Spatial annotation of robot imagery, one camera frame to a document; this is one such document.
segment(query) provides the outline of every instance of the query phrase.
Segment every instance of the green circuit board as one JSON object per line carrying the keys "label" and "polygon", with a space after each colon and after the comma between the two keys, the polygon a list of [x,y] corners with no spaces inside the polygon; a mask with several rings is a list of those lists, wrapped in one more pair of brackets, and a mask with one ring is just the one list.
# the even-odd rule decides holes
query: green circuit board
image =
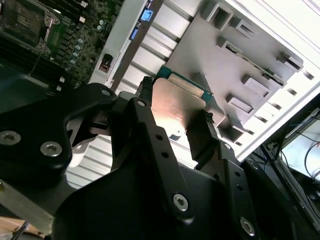
{"label": "green circuit board", "polygon": [[57,69],[65,78],[65,88],[87,84],[123,2],[0,0],[1,44],[10,52],[0,58],[15,65],[10,56],[21,59],[23,51],[25,61],[17,64],[26,74],[42,74],[46,78],[46,69],[53,73],[52,69]]}
{"label": "green circuit board", "polygon": [[83,23],[58,16],[47,41],[51,61],[65,68],[71,87],[87,84],[95,69],[104,44],[115,24],[123,0],[93,0],[91,14]]}

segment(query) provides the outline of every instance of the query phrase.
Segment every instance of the metal plate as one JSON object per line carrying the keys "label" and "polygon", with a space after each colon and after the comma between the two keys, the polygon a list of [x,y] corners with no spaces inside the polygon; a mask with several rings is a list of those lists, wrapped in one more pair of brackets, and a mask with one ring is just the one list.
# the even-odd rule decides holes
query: metal plate
{"label": "metal plate", "polygon": [[158,78],[153,85],[152,113],[168,136],[184,133],[191,118],[205,106],[201,98],[165,78]]}
{"label": "metal plate", "polygon": [[159,13],[154,19],[154,23],[166,29],[178,38],[183,36],[190,24],[188,20],[176,14],[166,5],[162,5],[160,8]]}
{"label": "metal plate", "polygon": [[[233,17],[243,19],[252,26],[256,34],[249,39],[232,26],[234,19],[227,23],[223,31],[220,31],[210,22],[203,19],[200,11],[190,24],[181,42],[171,55],[166,67],[191,79],[196,73],[203,73],[206,76],[210,90],[214,93],[215,100],[226,115],[246,123],[261,106],[268,101],[280,86],[271,79],[262,76],[262,72],[249,62],[236,56],[228,49],[221,49],[218,46],[219,37],[224,37],[230,43],[238,47],[242,54],[259,65],[262,69],[270,69],[286,82],[294,73],[284,64],[277,61],[281,52],[289,53],[299,59],[294,53],[284,47],[268,33],[259,28],[256,24],[234,9],[225,1],[223,2],[233,11]],[[249,75],[258,83],[269,89],[270,94],[266,97],[259,96],[242,83],[242,79]],[[248,114],[240,109],[229,105],[226,97],[233,95],[253,108]]]}
{"label": "metal plate", "polygon": [[33,224],[41,233],[46,235],[51,233],[54,217],[1,179],[0,204]]}

